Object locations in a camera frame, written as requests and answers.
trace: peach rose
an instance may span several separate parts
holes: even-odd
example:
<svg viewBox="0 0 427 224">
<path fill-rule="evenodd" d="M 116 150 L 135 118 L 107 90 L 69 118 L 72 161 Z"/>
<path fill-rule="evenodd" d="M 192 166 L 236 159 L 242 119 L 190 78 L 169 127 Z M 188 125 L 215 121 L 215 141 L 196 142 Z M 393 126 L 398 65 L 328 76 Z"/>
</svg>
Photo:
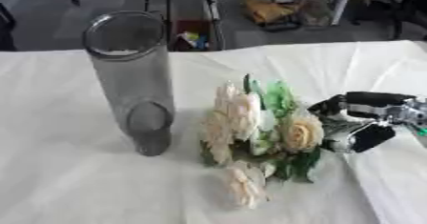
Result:
<svg viewBox="0 0 427 224">
<path fill-rule="evenodd" d="M 208 112 L 202 126 L 201 140 L 207 143 L 213 159 L 220 165 L 231 162 L 230 145 L 234 140 L 227 115 L 219 111 Z"/>
<path fill-rule="evenodd" d="M 235 138 L 248 140 L 261 121 L 261 101 L 256 93 L 240 94 L 234 98 L 228 117 Z"/>
<path fill-rule="evenodd" d="M 265 193 L 265 177 L 261 170 L 251 167 L 248 162 L 236 161 L 227 169 L 229 187 L 238 206 L 255 209 L 267 198 Z"/>
</svg>

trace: white rose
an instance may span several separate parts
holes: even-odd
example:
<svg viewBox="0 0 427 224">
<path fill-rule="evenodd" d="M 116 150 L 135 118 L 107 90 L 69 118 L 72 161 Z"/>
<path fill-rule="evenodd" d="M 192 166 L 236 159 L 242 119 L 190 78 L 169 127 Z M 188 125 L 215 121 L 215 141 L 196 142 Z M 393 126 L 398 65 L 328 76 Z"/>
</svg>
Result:
<svg viewBox="0 0 427 224">
<path fill-rule="evenodd" d="M 230 145 L 234 140 L 227 115 L 219 111 L 208 112 L 202 126 L 201 140 L 207 143 L 213 159 L 220 165 L 232 161 Z"/>
<path fill-rule="evenodd" d="M 228 114 L 234 97 L 240 93 L 240 90 L 231 82 L 218 87 L 216 89 L 215 109 Z"/>
<path fill-rule="evenodd" d="M 267 198 L 265 177 L 261 170 L 250 167 L 248 162 L 236 161 L 227 171 L 230 190 L 238 206 L 255 209 Z"/>
<path fill-rule="evenodd" d="M 228 114 L 235 138 L 248 140 L 261 121 L 261 101 L 258 94 L 240 94 L 234 98 Z"/>
</svg>

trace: cream rose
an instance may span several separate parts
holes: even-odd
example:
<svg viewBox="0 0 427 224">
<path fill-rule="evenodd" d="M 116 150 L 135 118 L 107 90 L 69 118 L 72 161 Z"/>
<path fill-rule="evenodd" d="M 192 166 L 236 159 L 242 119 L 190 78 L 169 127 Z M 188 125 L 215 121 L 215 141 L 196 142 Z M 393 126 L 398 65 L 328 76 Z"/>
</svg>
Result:
<svg viewBox="0 0 427 224">
<path fill-rule="evenodd" d="M 248 140 L 261 121 L 261 101 L 258 94 L 237 95 L 230 107 L 230 118 L 235 138 Z"/>
<path fill-rule="evenodd" d="M 310 152 L 324 136 L 321 122 L 306 111 L 294 112 L 290 122 L 283 125 L 285 148 L 292 153 Z"/>
<path fill-rule="evenodd" d="M 202 126 L 201 140 L 207 143 L 213 159 L 220 165 L 231 162 L 230 145 L 234 140 L 227 115 L 219 111 L 208 112 Z"/>
<path fill-rule="evenodd" d="M 238 206 L 255 209 L 267 198 L 265 177 L 261 170 L 250 167 L 248 162 L 236 161 L 227 169 L 229 187 Z"/>
</svg>

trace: table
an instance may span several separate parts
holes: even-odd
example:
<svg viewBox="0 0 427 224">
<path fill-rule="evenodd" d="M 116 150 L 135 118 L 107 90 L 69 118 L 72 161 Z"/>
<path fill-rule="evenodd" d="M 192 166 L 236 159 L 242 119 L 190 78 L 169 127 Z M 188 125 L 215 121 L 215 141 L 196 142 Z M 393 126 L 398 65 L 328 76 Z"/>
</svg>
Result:
<svg viewBox="0 0 427 224">
<path fill-rule="evenodd" d="M 83 51 L 0 52 L 0 223 L 426 223 L 427 151 L 405 129 L 365 154 L 324 153 L 315 184 L 275 182 L 233 210 L 198 162 L 214 88 L 251 73 L 312 104 L 345 91 L 427 96 L 427 45 L 408 41 L 171 53 L 173 146 L 136 154 Z"/>
</svg>

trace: green leaf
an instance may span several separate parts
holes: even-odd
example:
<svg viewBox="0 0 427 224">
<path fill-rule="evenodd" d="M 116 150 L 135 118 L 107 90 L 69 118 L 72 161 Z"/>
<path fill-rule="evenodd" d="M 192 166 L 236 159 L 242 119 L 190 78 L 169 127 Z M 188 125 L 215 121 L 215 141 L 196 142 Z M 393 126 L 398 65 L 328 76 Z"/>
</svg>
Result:
<svg viewBox="0 0 427 224">
<path fill-rule="evenodd" d="M 200 156 L 203 160 L 203 164 L 205 164 L 205 166 L 207 167 L 216 166 L 217 163 L 214 160 L 214 156 L 212 155 L 211 151 L 208 148 L 208 144 L 206 142 L 200 141 L 200 148 L 201 148 Z"/>
<path fill-rule="evenodd" d="M 249 74 L 246 74 L 243 78 L 243 89 L 246 94 L 251 93 L 251 76 Z"/>
<path fill-rule="evenodd" d="M 320 159 L 320 147 L 315 147 L 310 153 L 298 153 L 291 161 L 293 177 L 296 181 L 313 183 L 308 177 L 309 170 Z"/>
<path fill-rule="evenodd" d="M 289 164 L 287 159 L 277 160 L 276 162 L 276 170 L 274 175 L 281 180 L 288 180 L 291 178 L 291 165 Z"/>
<path fill-rule="evenodd" d="M 258 139 L 259 140 L 269 140 L 271 133 L 272 133 L 272 131 L 267 131 L 267 132 L 259 131 Z"/>
</svg>

